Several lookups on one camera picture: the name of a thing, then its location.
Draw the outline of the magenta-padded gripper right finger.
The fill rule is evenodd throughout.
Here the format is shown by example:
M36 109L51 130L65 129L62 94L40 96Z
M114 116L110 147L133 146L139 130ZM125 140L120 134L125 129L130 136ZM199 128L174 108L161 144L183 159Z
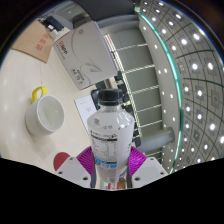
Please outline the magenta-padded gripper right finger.
M138 149L131 148L127 172L128 188L140 188L167 175L155 157L146 157Z

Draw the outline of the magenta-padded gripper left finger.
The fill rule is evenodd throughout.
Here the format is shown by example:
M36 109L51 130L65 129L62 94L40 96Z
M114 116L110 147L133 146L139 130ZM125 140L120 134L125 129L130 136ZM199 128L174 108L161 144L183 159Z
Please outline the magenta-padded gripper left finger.
M59 152L54 157L55 174L84 188L96 186L95 161L91 147L84 149L78 156L72 157Z

